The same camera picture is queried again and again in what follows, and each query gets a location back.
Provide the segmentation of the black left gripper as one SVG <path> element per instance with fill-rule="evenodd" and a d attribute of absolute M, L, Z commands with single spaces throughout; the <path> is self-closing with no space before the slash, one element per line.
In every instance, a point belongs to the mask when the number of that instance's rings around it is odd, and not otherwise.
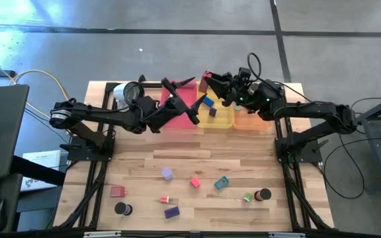
<path fill-rule="evenodd" d="M 176 90 L 180 88 L 194 88 L 196 86 L 194 79 L 195 77 L 183 81 L 170 81 L 167 78 L 161 80 L 161 85 L 171 93 L 172 97 L 168 98 L 161 106 L 158 106 L 155 111 L 142 119 L 142 122 L 146 124 L 153 133 L 158 134 L 166 123 L 184 113 L 187 114 L 193 124 L 197 125 L 200 123 L 197 116 L 198 110 L 207 94 L 204 93 L 191 107 L 188 107 L 176 92 Z"/>

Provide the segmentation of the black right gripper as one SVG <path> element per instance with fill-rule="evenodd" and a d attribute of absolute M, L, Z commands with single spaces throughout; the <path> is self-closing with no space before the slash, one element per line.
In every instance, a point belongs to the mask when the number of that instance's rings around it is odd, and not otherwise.
<path fill-rule="evenodd" d="M 251 70 L 240 67 L 237 75 L 230 72 L 217 74 L 206 71 L 204 78 L 219 99 L 222 99 L 222 105 L 229 107 L 233 102 L 241 106 L 248 106 L 252 103 L 251 95 L 248 92 L 252 84 L 250 80 Z"/>

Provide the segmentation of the dark red USB charger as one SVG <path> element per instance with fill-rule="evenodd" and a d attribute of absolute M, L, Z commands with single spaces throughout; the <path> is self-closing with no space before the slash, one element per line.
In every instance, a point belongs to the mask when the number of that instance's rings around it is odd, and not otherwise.
<path fill-rule="evenodd" d="M 202 74 L 202 77 L 201 77 L 201 80 L 200 80 L 200 83 L 199 83 L 199 88 L 198 88 L 198 91 L 201 92 L 201 93 L 206 93 L 207 90 L 208 90 L 208 84 L 206 82 L 206 79 L 211 77 L 211 73 L 209 71 L 205 71 L 203 74 Z"/>

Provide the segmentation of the teal digital timer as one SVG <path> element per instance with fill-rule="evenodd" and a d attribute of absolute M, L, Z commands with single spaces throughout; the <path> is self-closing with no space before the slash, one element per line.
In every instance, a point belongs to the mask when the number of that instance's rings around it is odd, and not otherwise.
<path fill-rule="evenodd" d="M 229 182 L 228 178 L 226 176 L 223 176 L 214 183 L 214 186 L 216 187 L 216 189 L 221 190 L 221 189 L 227 187 L 227 185 L 229 185 L 229 183 L 230 182 Z"/>

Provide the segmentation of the black capped blue hourglass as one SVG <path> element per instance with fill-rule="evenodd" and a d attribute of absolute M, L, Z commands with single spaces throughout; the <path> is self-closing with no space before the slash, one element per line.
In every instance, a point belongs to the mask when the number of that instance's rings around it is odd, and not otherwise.
<path fill-rule="evenodd" d="M 118 215 L 129 216 L 133 212 L 133 207 L 124 202 L 119 202 L 115 205 L 114 211 Z"/>

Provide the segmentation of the yellow translucent plastic bin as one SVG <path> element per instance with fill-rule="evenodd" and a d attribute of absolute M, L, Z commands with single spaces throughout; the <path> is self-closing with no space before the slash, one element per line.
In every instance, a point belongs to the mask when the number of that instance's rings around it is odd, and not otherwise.
<path fill-rule="evenodd" d="M 202 103 L 198 109 L 198 119 L 200 123 L 197 125 L 199 128 L 211 128 L 211 129 L 228 129 L 233 126 L 234 123 L 234 109 L 232 106 L 225 107 L 222 105 L 222 99 L 219 99 L 214 91 L 207 88 L 207 98 L 211 99 L 214 104 L 213 108 L 216 109 L 216 115 L 209 115 L 210 107 Z"/>

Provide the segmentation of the orange translucent plastic bin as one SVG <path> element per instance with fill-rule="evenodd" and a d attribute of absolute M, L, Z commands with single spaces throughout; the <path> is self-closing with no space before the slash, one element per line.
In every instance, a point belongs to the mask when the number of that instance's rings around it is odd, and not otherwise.
<path fill-rule="evenodd" d="M 237 130 L 259 130 L 267 131 L 273 126 L 272 122 L 262 120 L 258 114 L 249 114 L 248 111 L 240 107 L 234 110 L 233 127 Z"/>

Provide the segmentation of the white round desk lamp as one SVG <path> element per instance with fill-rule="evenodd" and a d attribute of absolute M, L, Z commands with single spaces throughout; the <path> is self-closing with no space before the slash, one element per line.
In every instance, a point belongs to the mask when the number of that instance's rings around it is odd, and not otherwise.
<path fill-rule="evenodd" d="M 138 82 L 121 83 L 113 89 L 113 97 L 117 105 L 117 110 L 126 112 L 135 102 L 145 95 L 144 88 Z"/>

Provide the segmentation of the black capped red hourglass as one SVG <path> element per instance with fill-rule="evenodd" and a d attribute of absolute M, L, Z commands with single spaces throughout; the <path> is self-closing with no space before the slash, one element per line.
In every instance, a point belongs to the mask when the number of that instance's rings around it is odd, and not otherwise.
<path fill-rule="evenodd" d="M 271 198 L 271 191 L 268 188 L 262 188 L 254 193 L 256 201 L 269 200 Z"/>

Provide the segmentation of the purple rectangular box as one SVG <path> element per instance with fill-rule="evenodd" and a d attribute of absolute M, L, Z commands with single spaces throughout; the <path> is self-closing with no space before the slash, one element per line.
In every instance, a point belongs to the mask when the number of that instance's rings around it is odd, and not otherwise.
<path fill-rule="evenodd" d="M 179 216 L 180 215 L 179 207 L 175 206 L 175 207 L 172 207 L 172 208 L 168 208 L 168 209 L 166 209 L 164 211 L 164 214 L 165 214 L 165 218 L 166 219 L 169 219 L 169 218 L 172 218 L 172 217 L 175 217 L 175 216 Z"/>

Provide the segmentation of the flat red charger with prongs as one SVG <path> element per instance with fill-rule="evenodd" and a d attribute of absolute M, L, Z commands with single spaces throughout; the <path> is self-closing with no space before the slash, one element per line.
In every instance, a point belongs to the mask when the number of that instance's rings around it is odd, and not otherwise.
<path fill-rule="evenodd" d="M 116 197 L 125 197 L 126 195 L 126 187 L 125 186 L 112 186 L 110 188 L 110 196 L 113 198 Z"/>

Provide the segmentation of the dark grey desk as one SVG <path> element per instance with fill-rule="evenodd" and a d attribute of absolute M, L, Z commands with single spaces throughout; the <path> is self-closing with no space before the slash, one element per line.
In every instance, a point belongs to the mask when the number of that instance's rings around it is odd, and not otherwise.
<path fill-rule="evenodd" d="M 28 92 L 28 85 L 0 87 L 0 178 L 11 168 Z"/>

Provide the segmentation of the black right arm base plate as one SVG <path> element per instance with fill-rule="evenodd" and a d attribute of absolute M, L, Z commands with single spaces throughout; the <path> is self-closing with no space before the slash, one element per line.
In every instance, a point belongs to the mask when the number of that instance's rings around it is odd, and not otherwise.
<path fill-rule="evenodd" d="M 308 142 L 304 146 L 288 147 L 286 138 L 275 139 L 277 160 L 281 163 L 318 163 L 322 161 L 318 141 Z"/>

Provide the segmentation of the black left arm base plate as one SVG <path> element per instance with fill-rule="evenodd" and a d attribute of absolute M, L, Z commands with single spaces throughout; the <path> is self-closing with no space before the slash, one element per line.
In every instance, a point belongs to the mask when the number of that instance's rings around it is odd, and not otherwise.
<path fill-rule="evenodd" d="M 86 144 L 80 137 L 73 137 L 69 144 L 60 147 L 68 152 L 70 161 L 110 161 L 114 152 L 114 138 L 106 138 L 101 148 Z"/>

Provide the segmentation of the silver mount bracket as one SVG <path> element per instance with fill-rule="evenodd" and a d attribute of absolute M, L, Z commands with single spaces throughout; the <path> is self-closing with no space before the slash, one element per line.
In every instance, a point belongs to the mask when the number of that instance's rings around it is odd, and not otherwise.
<path fill-rule="evenodd" d="M 83 238 L 117 238 L 121 236 L 121 231 L 90 231 L 83 234 Z"/>
<path fill-rule="evenodd" d="M 306 238 L 305 233 L 270 232 L 268 238 Z"/>

